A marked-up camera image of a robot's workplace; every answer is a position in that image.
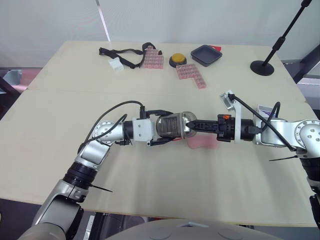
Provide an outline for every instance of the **black strap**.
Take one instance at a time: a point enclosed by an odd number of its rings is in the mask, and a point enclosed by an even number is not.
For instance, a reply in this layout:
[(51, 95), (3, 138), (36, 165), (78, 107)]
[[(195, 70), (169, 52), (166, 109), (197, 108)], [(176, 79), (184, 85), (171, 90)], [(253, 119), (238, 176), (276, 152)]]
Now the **black strap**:
[[(114, 49), (108, 50), (106, 48), (100, 47), (99, 48), (99, 55), (106, 55), (112, 59), (119, 58), (120, 62), (123, 65), (126, 65), (126, 66), (130, 67), (131, 69), (134, 69), (136, 67), (140, 68), (140, 66), (142, 66), (142, 64), (145, 61), (146, 49), (148, 46), (152, 46), (153, 49), (156, 49), (156, 47), (151, 42), (146, 42), (142, 45), (142, 50), (136, 50), (136, 49), (132, 49), (132, 48), (128, 48), (128, 49), (124, 49), (124, 50), (114, 50)], [(132, 62), (130, 62), (130, 61), (126, 60), (125, 58), (121, 57), (120, 55), (118, 55), (118, 54), (122, 54), (125, 52), (134, 52), (135, 54), (143, 55), (141, 62), (139, 62), (137, 64), (133, 64)]]

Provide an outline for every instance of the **yellow button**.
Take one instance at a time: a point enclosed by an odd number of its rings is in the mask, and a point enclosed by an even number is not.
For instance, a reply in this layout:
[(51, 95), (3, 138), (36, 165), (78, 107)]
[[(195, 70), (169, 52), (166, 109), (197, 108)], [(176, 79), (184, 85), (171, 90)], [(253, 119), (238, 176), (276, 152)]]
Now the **yellow button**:
[(181, 53), (175, 53), (172, 55), (171, 58), (172, 58), (172, 61), (174, 61), (175, 63), (178, 63), (178, 64), (183, 63), (184, 60), (186, 59), (186, 57)]

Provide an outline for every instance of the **black cable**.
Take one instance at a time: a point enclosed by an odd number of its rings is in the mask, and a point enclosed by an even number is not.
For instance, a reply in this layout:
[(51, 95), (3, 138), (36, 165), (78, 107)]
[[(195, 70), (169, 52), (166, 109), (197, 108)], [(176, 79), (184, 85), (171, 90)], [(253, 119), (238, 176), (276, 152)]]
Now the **black cable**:
[[(270, 122), (271, 121), (271, 119), (273, 118), (273, 116), (274, 116), (274, 114), (275, 114), (275, 117), (277, 118), (278, 117), (278, 115), (279, 115), (279, 111), (280, 111), (280, 102), (279, 101), (277, 101), (276, 103), (275, 103), (275, 105), (273, 106), (273, 109), (272, 109), (272, 111), (271, 111), (271, 114), (269, 115), (269, 117), (268, 117), (268, 122)], [(263, 128), (262, 128), (262, 132), (264, 131), (264, 130), (266, 130), (266, 128), (267, 128), (268, 126), (265, 124), (264, 126), (263, 126)]]
[(231, 101), (233, 100), (237, 100), (241, 105), (243, 105), (246, 109), (248, 109), (250, 112), (252, 112), (254, 115), (256, 115), (262, 122), (264, 122), (269, 128), (271, 128), (271, 130), (275, 133), (275, 135), (277, 135), (277, 137), (283, 142), (283, 144), (285, 144), (287, 146), (287, 148), (292, 151), (295, 152), (297, 151), (297, 149), (295, 149), (294, 147), (292, 147), (290, 145), (290, 143), (280, 134), (280, 132), (277, 131), (277, 129), (275, 129), (274, 126), (272, 126), (272, 124), (270, 122), (268, 122), (263, 116), (261, 116), (259, 113), (257, 113), (255, 110), (253, 110), (248, 104), (246, 104), (244, 101), (242, 101), (240, 98), (238, 98), (236, 95), (234, 94), (228, 94), (228, 97)]
[(108, 113), (110, 113), (112, 110), (122, 106), (122, 105), (125, 105), (125, 104), (139, 104), (140, 107), (143, 107), (144, 105), (139, 102), (139, 101), (134, 101), (134, 100), (130, 100), (130, 101), (124, 101), (124, 102), (121, 102), (115, 106), (113, 106), (112, 108), (110, 108), (109, 110), (105, 111), (96, 121), (95, 123), (93, 124), (92, 128), (90, 129), (88, 135), (86, 136), (85, 140), (84, 141), (87, 141), (91, 135), (91, 133), (93, 132), (93, 130), (95, 129), (96, 125), (100, 122), (100, 120), (105, 116), (107, 115)]
[[(84, 140), (83, 143), (79, 146), (79, 148), (78, 148), (78, 153), (81, 151), (81, 149), (83, 148), (83, 146), (87, 143), (87, 141), (88, 141), (91, 133), (92, 133), (93, 130), (95, 129), (96, 125), (100, 122), (100, 120), (101, 120), (105, 115), (107, 115), (108, 113), (110, 113), (112, 110), (114, 110), (114, 109), (116, 109), (116, 108), (118, 108), (118, 107), (120, 107), (120, 106), (122, 106), (122, 105), (125, 105), (125, 104), (138, 104), (138, 105), (140, 105), (141, 108), (144, 107), (144, 105), (143, 105), (141, 102), (139, 102), (139, 101), (129, 100), (129, 101), (121, 102), (121, 103), (113, 106), (113, 107), (110, 108), (109, 110), (105, 111), (105, 112), (95, 121), (95, 123), (93, 124), (93, 126), (92, 126), (92, 128), (90, 129), (90, 131), (89, 131), (88, 135), (86, 136), (85, 140)], [(111, 131), (112, 129), (114, 129), (116, 126), (117, 126), (117, 124), (114, 124), (114, 125), (112, 126), (112, 128), (109, 129), (109, 131)]]
[(116, 122), (114, 123), (114, 125), (109, 128), (108, 131), (106, 131), (106, 132), (104, 132), (104, 133), (102, 133), (102, 134), (100, 134), (100, 135), (98, 135), (98, 136), (95, 136), (95, 137), (92, 137), (92, 138), (90, 138), (90, 139), (87, 139), (87, 140), (85, 140), (83, 143), (81, 143), (80, 146), (79, 146), (79, 149), (78, 149), (78, 153), (81, 151), (81, 149), (82, 149), (87, 143), (89, 143), (89, 142), (91, 142), (91, 141), (93, 141), (93, 140), (97, 140), (97, 139), (99, 139), (99, 138), (107, 135), (108, 133), (110, 133), (113, 129), (116, 128), (116, 126), (118, 126), (118, 124), (119, 124), (121, 121), (123, 122), (124, 120), (126, 120), (127, 116), (128, 116), (128, 114), (124, 114), (122, 117), (120, 117), (120, 118), (118, 119), (118, 121), (116, 121)]

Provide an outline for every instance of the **black zip tie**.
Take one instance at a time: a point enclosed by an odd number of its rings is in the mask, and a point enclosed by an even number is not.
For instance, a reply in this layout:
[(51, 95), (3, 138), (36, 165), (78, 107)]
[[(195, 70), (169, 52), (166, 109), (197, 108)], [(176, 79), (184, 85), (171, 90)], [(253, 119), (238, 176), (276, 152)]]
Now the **black zip tie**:
[(297, 157), (298, 157), (297, 155), (295, 155), (295, 156), (289, 156), (289, 157), (284, 157), (284, 158), (278, 158), (278, 159), (269, 160), (269, 162), (271, 162), (271, 161), (285, 160), (285, 159), (294, 159), (294, 158), (297, 158)]

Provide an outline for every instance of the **white wall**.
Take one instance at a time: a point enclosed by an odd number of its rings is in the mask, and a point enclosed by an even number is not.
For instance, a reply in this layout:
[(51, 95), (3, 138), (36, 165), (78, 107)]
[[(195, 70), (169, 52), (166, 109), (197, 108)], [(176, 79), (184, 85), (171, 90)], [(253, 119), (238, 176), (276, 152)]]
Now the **white wall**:
[[(112, 41), (272, 46), (302, 0), (100, 0)], [(313, 0), (278, 55), (320, 43)], [(0, 0), (0, 67), (42, 67), (67, 40), (107, 40), (95, 0)]]
[[(100, 0), (112, 41), (273, 46), (302, 0)], [(278, 55), (301, 59), (320, 43), (313, 0)]]
[(0, 0), (0, 67), (43, 67), (66, 40), (105, 39), (95, 0)]

